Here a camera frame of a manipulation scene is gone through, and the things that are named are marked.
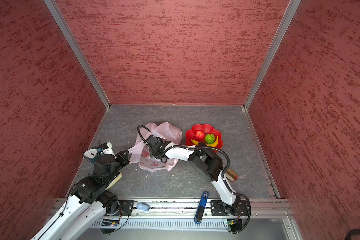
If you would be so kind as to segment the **pink plastic bag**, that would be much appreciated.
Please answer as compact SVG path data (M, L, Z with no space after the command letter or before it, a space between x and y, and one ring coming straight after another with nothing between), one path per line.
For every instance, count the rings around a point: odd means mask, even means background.
M181 143L182 131L168 122L160 125L138 125L137 130L135 145L128 150L131 155L130 163L136 163L142 170L151 173L159 170L171 171L178 160L166 157L164 150L169 143Z

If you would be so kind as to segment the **red fake apple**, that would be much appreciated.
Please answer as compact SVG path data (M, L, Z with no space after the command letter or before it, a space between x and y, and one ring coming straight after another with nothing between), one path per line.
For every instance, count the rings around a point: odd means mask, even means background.
M205 140L205 133L203 131L196 131L195 138L198 142L203 142Z

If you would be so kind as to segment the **green fake fruit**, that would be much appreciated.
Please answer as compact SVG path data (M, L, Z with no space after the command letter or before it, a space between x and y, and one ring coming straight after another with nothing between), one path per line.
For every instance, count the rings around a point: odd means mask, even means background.
M214 134L207 134L204 141L207 145L212 145L216 141L216 137Z

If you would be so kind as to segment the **yellow fake banana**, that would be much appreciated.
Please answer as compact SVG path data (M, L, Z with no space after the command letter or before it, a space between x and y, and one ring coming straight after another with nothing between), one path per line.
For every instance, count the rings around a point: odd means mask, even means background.
M198 145L200 142L198 142L198 141L196 141L196 140L191 140L191 143L193 144L193 145ZM216 136L216 141L212 144L212 145L207 145L206 143L206 145L208 146L208 147L214 147L214 148L219 148L219 144L220 144L221 142L220 142L220 140L219 140L219 137L218 136Z

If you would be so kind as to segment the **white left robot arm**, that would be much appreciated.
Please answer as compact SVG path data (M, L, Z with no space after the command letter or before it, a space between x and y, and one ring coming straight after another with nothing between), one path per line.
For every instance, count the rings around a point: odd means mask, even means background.
M130 163L129 152L115 154L103 144L85 151L84 159L93 164L92 174L72 186L65 203L33 237L35 240L76 240L100 217L121 212L118 197L109 186Z

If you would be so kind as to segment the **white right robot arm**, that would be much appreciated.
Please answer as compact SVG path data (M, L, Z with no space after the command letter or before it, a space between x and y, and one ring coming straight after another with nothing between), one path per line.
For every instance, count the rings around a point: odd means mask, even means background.
M158 160L178 159L188 162L204 181L212 183L226 214L235 216L240 213L240 198L225 176L230 167L230 158L225 152L203 143L196 146L176 145L155 136L149 136L143 142L150 156Z

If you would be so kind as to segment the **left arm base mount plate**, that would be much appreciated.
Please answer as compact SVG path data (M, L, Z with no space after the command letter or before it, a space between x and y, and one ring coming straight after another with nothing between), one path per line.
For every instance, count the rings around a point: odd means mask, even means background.
M131 216L134 209L134 200L118 200L118 206L113 213L114 216Z

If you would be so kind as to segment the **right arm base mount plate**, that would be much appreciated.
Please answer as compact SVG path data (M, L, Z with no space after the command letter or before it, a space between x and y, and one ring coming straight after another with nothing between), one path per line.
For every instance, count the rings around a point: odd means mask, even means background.
M211 202L212 216L248 216L251 207L248 201L236 199L232 205L223 203L220 200L212 200Z

